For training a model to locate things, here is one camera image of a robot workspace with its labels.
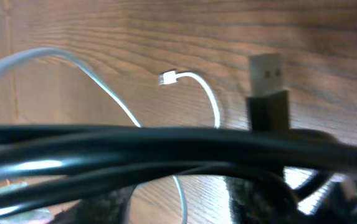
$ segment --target micro usb connector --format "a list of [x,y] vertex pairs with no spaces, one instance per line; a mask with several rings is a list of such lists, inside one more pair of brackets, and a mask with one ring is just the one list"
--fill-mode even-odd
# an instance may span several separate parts
[[288,91],[283,89],[282,59],[279,54],[249,57],[252,96],[247,111],[253,131],[288,131]]

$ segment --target brown wood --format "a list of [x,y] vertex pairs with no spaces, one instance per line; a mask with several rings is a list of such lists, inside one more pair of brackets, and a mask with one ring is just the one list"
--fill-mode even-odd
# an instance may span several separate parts
[[[278,52],[285,58],[292,126],[328,131],[357,144],[357,0],[2,4],[0,57],[8,53],[8,43],[10,52],[43,46],[70,50],[106,80],[144,126],[212,126],[211,106],[196,82],[158,86],[158,75],[175,68],[199,72],[211,84],[225,128],[246,129],[247,56]],[[5,102],[0,108],[11,111],[0,118],[4,123],[15,116],[17,123],[132,125],[113,100],[65,60],[36,60],[15,69],[13,77],[13,83],[0,87],[0,102]],[[210,199],[215,188],[195,180],[185,186],[192,195],[190,222],[226,223],[213,216],[225,208]],[[166,183],[164,192],[158,184]],[[172,180],[153,183],[135,198],[132,223],[179,222]]]

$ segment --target gray cable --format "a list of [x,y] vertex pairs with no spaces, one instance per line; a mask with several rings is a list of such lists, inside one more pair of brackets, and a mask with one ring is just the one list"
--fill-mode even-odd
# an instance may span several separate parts
[[[22,52],[18,52],[16,54],[10,55],[8,57],[0,59],[0,76],[10,70],[12,67],[18,66],[32,60],[34,58],[44,57],[44,56],[58,56],[64,59],[69,60],[70,62],[74,63],[78,68],[80,68],[83,72],[85,72],[96,84],[99,85],[105,92],[107,92],[124,110],[124,112],[128,115],[128,117],[132,120],[132,122],[137,127],[141,127],[141,124],[138,122],[137,118],[134,114],[127,108],[126,104],[124,104],[123,100],[117,96],[117,94],[101,79],[98,75],[85,63],[83,63],[80,59],[78,59],[72,53],[57,49],[53,47],[41,47],[36,49],[29,49]],[[182,224],[186,224],[188,220],[188,208],[186,205],[186,198],[185,193],[183,190],[183,186],[181,185],[181,181],[176,177],[173,176],[174,181],[176,182],[178,194],[181,201],[181,210],[183,213],[183,220]]]

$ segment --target blurry black object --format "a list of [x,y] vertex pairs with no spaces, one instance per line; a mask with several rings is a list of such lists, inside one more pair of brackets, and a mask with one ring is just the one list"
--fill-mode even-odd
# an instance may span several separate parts
[[[299,191],[289,189],[281,177],[270,172],[270,166],[307,167],[357,175],[357,147],[310,137],[312,134],[304,132],[317,134],[315,131],[307,130],[266,134],[190,128],[0,126],[0,170],[3,170],[0,172],[0,179],[59,174],[69,175],[66,180],[71,180],[113,167],[117,169],[165,163],[166,165],[159,168],[159,171],[164,173],[150,172],[152,175],[149,179],[141,181],[177,173],[240,177],[250,183],[243,188],[244,195],[248,195],[247,198],[250,199],[248,202],[252,202],[253,208],[263,208],[257,213],[260,215],[259,218],[245,219],[244,222],[314,222],[313,217],[306,217],[296,211]],[[56,161],[60,164],[32,169],[27,166],[27,163],[42,161]],[[175,169],[167,172],[167,167],[171,166]],[[139,171],[135,174],[141,178],[146,177]],[[19,194],[15,192],[0,195],[0,208],[18,207],[0,217],[23,212],[24,208],[33,209],[50,205],[47,203],[62,203],[84,198],[78,205],[58,215],[53,222],[88,223],[89,219],[93,218],[91,223],[121,223],[132,190],[137,184],[122,184],[125,183],[124,177],[122,174],[108,173],[102,176],[103,179],[94,182],[97,185],[91,186],[91,183],[82,182],[81,185],[68,187],[65,191],[69,192],[66,194],[69,198],[64,198],[61,189],[57,202],[49,201],[52,192],[46,192],[46,187],[43,187],[43,194],[46,195],[44,198],[41,198],[41,192],[26,195],[25,192],[39,187],[35,185],[27,188],[27,191],[20,191]],[[60,183],[54,182],[53,187],[61,186],[58,184]],[[91,191],[86,194],[77,191],[77,194],[73,194],[75,191],[72,189]],[[14,200],[4,200],[12,196]],[[31,207],[20,207],[23,203]]]

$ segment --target white cable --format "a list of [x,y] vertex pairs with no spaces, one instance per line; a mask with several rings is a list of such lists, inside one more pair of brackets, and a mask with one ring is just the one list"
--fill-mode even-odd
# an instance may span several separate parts
[[[207,84],[206,81],[202,77],[200,77],[198,74],[193,73],[193,72],[182,72],[182,73],[176,73],[175,70],[164,72],[159,76],[159,85],[169,85],[177,82],[178,78],[182,77],[190,77],[198,81],[198,83],[204,88],[204,91],[206,91],[207,96],[210,99],[211,106],[213,108],[213,113],[214,113],[214,128],[218,129],[220,128],[221,125],[221,116],[220,116],[220,109],[217,104],[216,97],[214,96],[213,91],[211,90],[210,86]],[[175,175],[173,176],[174,181],[176,182],[179,197],[181,200],[181,207],[182,207],[182,213],[183,213],[183,221],[182,224],[187,223],[188,220],[188,206],[186,203],[186,198],[185,198],[185,193],[184,189],[182,187],[181,181],[176,177]]]
[[72,53],[62,50],[62,49],[57,49],[57,48],[52,48],[52,47],[42,47],[42,48],[36,48],[36,49],[30,49],[30,50],[25,50],[22,52],[18,52],[16,54],[10,55],[8,57],[0,59],[0,75],[11,69],[12,67],[15,67],[17,65],[23,64],[24,62],[27,62],[29,60],[32,60],[34,58],[39,58],[39,57],[44,57],[44,56],[58,56],[65,58],[72,63],[74,63],[78,68],[83,70],[96,84],[98,84],[105,92],[111,96],[119,106],[124,110],[124,112],[128,115],[128,117],[132,120],[132,122],[135,124],[137,127],[141,127],[140,123],[138,120],[135,118],[133,113],[127,108],[127,106],[124,104],[124,102],[116,95],[110,87],[103,82],[98,75],[86,64],[84,64],[80,59],[78,59],[76,56],[74,56]]
[[221,115],[220,115],[220,109],[217,104],[216,97],[214,96],[213,91],[211,90],[210,86],[207,84],[206,81],[202,77],[200,77],[198,74],[193,73],[193,72],[181,72],[181,73],[176,73],[175,70],[169,71],[169,72],[164,72],[159,76],[159,85],[169,85],[172,83],[176,83],[178,78],[182,77],[190,77],[198,81],[198,83],[204,88],[204,91],[206,92],[207,96],[209,97],[211,107],[213,108],[213,113],[214,113],[214,128],[218,129],[220,128],[221,125]]

